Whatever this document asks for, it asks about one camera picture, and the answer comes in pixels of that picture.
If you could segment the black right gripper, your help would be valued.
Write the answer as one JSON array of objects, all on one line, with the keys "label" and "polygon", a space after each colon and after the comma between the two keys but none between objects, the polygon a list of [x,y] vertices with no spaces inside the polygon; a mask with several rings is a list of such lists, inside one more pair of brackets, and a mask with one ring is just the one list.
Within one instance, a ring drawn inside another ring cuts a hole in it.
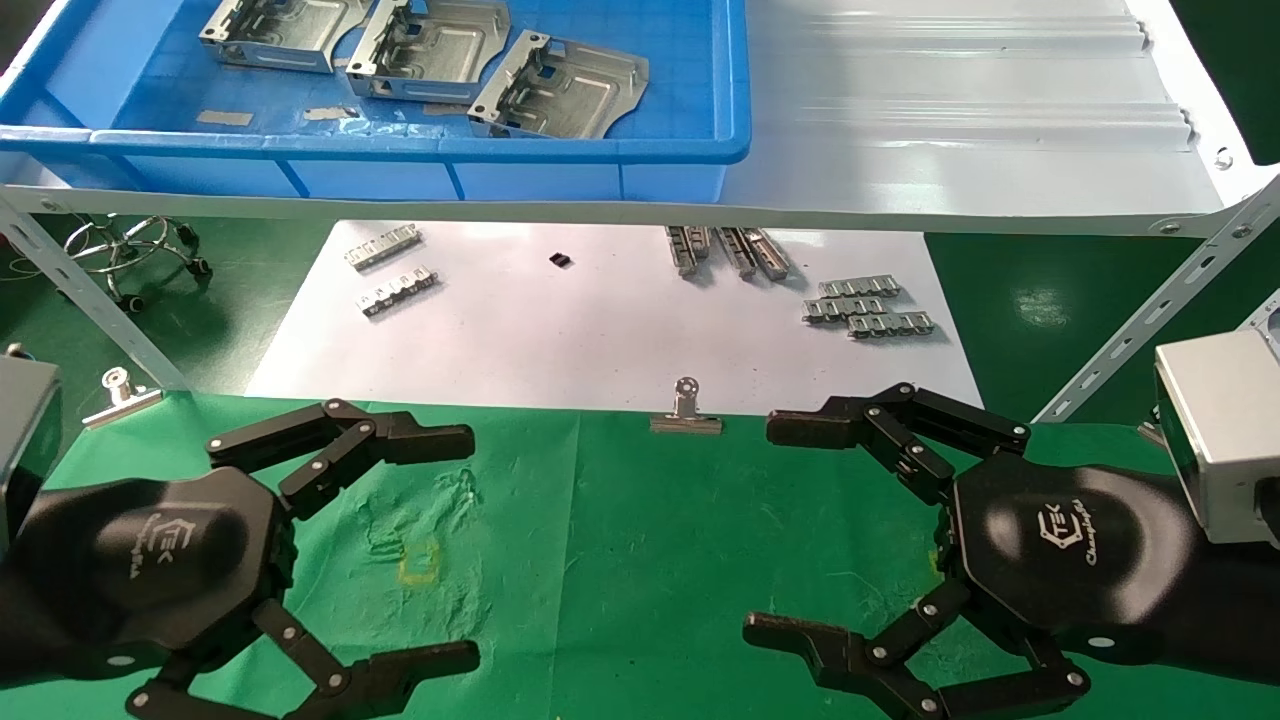
[{"label": "black right gripper", "polygon": [[[742,638],[799,656],[819,688],[864,697],[890,719],[1039,717],[1091,689],[1060,648],[1277,683],[1277,551],[1210,542],[1174,477],[1028,461],[1028,427],[910,383],[832,396],[817,411],[774,410],[765,437],[864,448],[923,503],[950,497],[960,575],[1002,643],[1024,632],[1015,647],[1025,671],[932,688],[908,662],[977,606],[963,580],[941,583],[872,638],[750,612]],[[928,439],[988,459],[955,480]]]}]

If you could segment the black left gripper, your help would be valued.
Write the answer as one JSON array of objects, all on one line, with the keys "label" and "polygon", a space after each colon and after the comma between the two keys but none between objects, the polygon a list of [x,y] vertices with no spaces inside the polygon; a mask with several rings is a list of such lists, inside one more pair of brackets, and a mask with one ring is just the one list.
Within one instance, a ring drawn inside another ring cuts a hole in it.
[{"label": "black left gripper", "polygon": [[261,633],[314,683],[285,719],[378,719],[420,683],[479,667],[472,641],[340,665],[279,602],[296,559],[282,501],[233,468],[45,489],[3,556],[3,687],[163,665],[128,698],[132,717],[268,719],[189,693]]}]

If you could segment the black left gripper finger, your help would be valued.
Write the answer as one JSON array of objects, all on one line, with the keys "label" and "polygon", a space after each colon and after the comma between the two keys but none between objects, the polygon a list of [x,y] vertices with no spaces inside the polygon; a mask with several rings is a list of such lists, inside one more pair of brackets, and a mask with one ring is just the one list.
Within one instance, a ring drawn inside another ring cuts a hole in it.
[{"label": "black left gripper finger", "polygon": [[411,465],[470,457],[468,425],[422,427],[408,411],[367,413],[329,398],[211,438],[212,468],[246,474],[303,459],[279,484],[282,506],[307,520],[379,462]]}]

